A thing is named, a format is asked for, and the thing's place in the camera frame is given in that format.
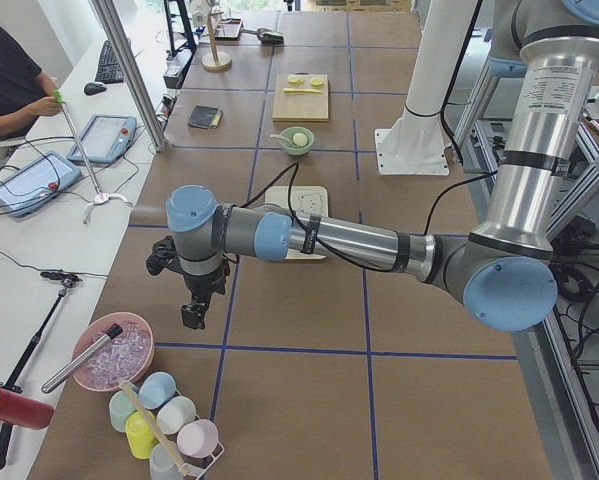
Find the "steel muddler rod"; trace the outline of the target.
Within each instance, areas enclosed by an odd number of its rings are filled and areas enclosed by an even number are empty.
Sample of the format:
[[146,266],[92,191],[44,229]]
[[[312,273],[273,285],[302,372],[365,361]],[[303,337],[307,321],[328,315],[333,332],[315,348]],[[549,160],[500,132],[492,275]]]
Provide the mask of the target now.
[[117,336],[123,332],[123,328],[116,323],[106,330],[92,345],[86,348],[82,353],[76,356],[70,363],[61,368],[55,373],[49,380],[47,380],[41,387],[41,391],[44,394],[50,394],[62,383],[64,383],[69,377],[71,377],[82,365],[84,365],[90,358],[101,351],[105,346],[112,342]]

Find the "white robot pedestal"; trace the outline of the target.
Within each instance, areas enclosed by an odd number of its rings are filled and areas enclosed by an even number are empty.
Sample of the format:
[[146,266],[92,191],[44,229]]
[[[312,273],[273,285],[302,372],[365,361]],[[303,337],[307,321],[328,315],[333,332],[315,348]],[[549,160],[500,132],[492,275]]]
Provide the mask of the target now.
[[391,128],[375,131],[381,175],[449,174],[442,109],[479,10],[477,0],[430,3],[403,113]]

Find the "white spoon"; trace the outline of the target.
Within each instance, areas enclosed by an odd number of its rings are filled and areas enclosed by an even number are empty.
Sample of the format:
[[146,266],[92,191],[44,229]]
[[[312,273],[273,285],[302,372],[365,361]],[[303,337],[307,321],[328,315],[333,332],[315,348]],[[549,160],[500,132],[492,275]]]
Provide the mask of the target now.
[[280,134],[270,134],[269,137],[271,139],[277,140],[278,142],[280,142],[284,146],[287,146],[287,147],[294,146],[294,142],[292,141],[292,139],[288,138],[288,137],[285,137],[283,135],[280,135]]

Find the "grey cup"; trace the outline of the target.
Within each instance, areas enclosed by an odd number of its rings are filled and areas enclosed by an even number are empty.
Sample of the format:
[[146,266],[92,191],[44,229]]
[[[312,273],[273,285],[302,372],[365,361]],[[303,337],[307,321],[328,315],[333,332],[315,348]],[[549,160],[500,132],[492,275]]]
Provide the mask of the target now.
[[161,444],[157,444],[151,452],[149,458],[149,472],[151,480],[182,479],[178,467]]

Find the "wooden stick in rack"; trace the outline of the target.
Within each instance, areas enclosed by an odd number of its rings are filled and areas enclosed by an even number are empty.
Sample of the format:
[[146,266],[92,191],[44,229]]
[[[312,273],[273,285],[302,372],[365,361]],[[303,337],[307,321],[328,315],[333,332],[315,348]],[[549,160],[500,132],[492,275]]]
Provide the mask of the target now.
[[136,410],[140,413],[144,422],[147,424],[147,426],[151,430],[152,434],[159,441],[159,443],[164,447],[165,451],[168,453],[169,457],[171,458],[173,463],[176,465],[180,475],[183,478],[192,477],[192,475],[193,475],[192,466],[183,460],[183,458],[179,454],[178,450],[170,443],[170,441],[167,439],[165,434],[160,430],[156,421],[151,416],[150,412],[142,405],[141,401],[139,400],[138,395],[134,392],[130,382],[128,380],[122,380],[119,382],[119,387],[124,391],[124,393],[129,398],[129,400],[132,402],[132,404],[134,405]]

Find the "white cup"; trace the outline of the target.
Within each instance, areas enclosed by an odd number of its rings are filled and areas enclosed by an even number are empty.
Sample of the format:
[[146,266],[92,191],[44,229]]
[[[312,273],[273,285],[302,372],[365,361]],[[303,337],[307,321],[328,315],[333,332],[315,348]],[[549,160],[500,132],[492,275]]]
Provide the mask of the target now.
[[197,410],[192,399],[179,395],[173,397],[159,410],[156,422],[165,435],[178,433],[185,425],[196,420]]

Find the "white rectangular tray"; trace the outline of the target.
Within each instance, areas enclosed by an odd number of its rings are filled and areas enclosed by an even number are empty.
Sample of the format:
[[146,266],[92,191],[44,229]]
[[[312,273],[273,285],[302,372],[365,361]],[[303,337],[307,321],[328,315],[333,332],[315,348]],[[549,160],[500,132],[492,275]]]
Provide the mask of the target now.
[[[266,203],[275,204],[282,208],[288,207],[288,187],[273,186],[265,193]],[[297,213],[329,215],[329,197],[322,186],[293,186],[291,192],[292,207]],[[303,254],[298,250],[289,249],[286,261],[322,261],[324,255]]]

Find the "wooden mug tree stand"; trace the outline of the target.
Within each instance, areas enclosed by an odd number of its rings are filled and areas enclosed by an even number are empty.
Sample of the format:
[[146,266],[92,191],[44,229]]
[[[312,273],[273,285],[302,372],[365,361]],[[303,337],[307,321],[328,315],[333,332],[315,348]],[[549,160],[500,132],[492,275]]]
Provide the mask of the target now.
[[210,40],[210,52],[203,55],[201,64],[208,72],[226,71],[232,65],[230,55],[224,51],[220,51],[217,47],[215,28],[213,26],[213,18],[215,16],[216,14],[210,11],[206,17],[206,31]]

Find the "grey folded cloth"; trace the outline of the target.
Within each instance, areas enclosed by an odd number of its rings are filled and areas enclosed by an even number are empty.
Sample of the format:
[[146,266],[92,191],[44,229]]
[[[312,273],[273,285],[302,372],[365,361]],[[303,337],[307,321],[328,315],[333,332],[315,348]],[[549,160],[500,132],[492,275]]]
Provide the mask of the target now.
[[196,105],[187,120],[187,125],[200,129],[217,128],[222,116],[223,111],[217,107]]

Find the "yellow plastic knife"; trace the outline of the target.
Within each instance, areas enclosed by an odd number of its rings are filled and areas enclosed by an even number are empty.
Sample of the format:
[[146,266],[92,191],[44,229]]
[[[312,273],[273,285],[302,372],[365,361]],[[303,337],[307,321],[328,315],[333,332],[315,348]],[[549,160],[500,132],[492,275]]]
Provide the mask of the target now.
[[322,94],[323,90],[315,89],[315,88],[283,88],[283,93],[285,93],[285,94],[291,94],[291,93]]

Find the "yellow cup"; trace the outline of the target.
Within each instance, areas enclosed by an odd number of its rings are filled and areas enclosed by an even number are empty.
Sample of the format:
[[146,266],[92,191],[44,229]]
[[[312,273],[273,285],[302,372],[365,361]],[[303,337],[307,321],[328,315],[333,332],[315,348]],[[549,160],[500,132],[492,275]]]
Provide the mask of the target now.
[[127,418],[125,434],[131,454],[137,459],[149,459],[158,439],[138,411]]

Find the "pink cup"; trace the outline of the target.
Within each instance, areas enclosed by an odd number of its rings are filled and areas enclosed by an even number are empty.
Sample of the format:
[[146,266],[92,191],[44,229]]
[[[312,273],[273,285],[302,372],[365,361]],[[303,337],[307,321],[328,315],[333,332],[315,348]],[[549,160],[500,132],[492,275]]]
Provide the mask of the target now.
[[177,435],[179,451],[189,457],[209,456],[219,443],[217,426],[210,420],[195,420],[185,425]]

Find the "blue cup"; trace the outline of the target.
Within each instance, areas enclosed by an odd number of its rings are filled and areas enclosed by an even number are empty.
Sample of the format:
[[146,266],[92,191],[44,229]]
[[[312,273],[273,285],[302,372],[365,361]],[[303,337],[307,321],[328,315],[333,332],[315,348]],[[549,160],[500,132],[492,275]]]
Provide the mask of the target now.
[[142,405],[149,410],[158,409],[170,401],[176,393],[174,377],[163,371],[151,373],[140,387],[138,396]]

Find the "teach pendant near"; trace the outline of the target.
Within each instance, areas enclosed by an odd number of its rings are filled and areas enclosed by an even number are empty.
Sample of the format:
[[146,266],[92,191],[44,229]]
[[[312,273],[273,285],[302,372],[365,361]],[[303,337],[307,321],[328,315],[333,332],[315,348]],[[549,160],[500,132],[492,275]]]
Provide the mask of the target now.
[[55,151],[0,181],[0,207],[23,217],[53,199],[82,177],[81,170]]

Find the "black computer mouse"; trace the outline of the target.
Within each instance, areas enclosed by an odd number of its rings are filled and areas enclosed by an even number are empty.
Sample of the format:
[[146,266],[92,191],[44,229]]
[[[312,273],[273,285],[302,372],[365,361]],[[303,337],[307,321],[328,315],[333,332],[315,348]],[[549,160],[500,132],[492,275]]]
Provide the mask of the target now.
[[94,96],[103,93],[107,90],[107,85],[102,82],[88,82],[83,87],[83,92],[86,96]]

